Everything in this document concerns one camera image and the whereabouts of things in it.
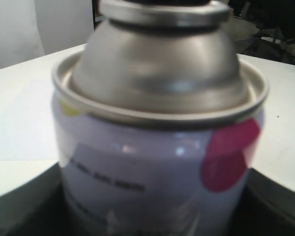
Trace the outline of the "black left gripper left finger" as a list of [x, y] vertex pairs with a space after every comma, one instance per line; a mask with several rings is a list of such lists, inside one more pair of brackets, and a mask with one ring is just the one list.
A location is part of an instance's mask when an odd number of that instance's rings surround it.
[[0, 196], [0, 236], [69, 236], [59, 166]]

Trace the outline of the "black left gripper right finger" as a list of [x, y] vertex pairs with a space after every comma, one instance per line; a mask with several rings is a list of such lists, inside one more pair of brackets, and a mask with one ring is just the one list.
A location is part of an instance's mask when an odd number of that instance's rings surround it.
[[295, 236], [295, 192], [251, 169], [233, 215], [235, 236]]

